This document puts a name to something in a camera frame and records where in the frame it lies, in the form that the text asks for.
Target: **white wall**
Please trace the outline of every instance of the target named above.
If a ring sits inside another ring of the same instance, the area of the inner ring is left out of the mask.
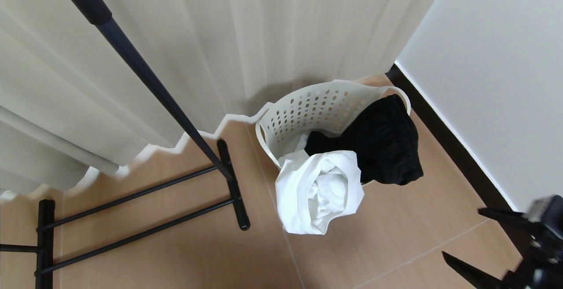
[[[515,209],[563,195],[563,0],[436,0],[398,66]]]

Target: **laundry basket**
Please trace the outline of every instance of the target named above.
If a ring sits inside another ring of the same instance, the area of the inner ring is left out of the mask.
[[[272,105],[258,123],[256,136],[262,149],[278,168],[278,159],[294,151],[304,133],[320,131],[337,137],[368,105],[393,89],[410,114],[410,101],[397,87],[370,87],[334,80],[293,91]]]

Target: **tile floor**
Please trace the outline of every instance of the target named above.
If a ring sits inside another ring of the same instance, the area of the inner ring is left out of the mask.
[[[363,81],[388,84],[382,77]],[[260,150],[254,126],[230,122],[229,144],[251,228],[231,206],[213,211],[54,273],[55,289],[123,288],[471,288],[444,263],[447,251],[501,277],[520,256],[456,165],[412,113],[425,175],[407,186],[372,183],[358,213],[328,233],[285,233],[275,208],[277,169]],[[215,141],[208,141],[215,149]],[[100,175],[88,189],[41,189],[0,206],[2,243],[34,245],[37,202],[57,202],[64,217],[209,165],[193,143],[180,154],[155,153],[124,179]],[[217,172],[179,183],[55,229],[56,261],[201,209],[229,195]],[[34,287],[35,257],[2,253],[3,289]]]

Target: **basket handle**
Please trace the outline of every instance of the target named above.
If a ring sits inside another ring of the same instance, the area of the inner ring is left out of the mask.
[[[279,162],[276,160],[276,157],[274,157],[274,154],[272,154],[270,148],[266,144],[266,140],[264,139],[264,136],[262,136],[262,133],[266,135],[266,132],[262,132],[262,126],[260,125],[260,121],[259,121],[256,123],[256,137],[258,138],[258,142],[260,143],[262,150],[265,151],[268,157],[270,157],[270,159],[274,162],[276,167],[278,169],[281,168]]]
[[[391,89],[396,91],[401,97],[403,102],[405,103],[405,107],[406,107],[406,114],[410,115],[410,99],[408,96],[406,96],[405,91],[403,91],[402,89],[396,87],[396,86],[386,86],[386,87],[380,87],[381,88],[381,95],[383,95],[387,90]]]

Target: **clothing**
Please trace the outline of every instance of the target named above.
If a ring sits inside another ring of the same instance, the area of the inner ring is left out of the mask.
[[[288,233],[324,235],[332,219],[356,213],[364,191],[353,151],[309,157],[299,150],[279,162],[278,215]]]
[[[418,132],[398,95],[382,98],[362,111],[340,137],[311,132],[309,155],[335,150],[356,152],[361,181],[406,185],[422,175]]]

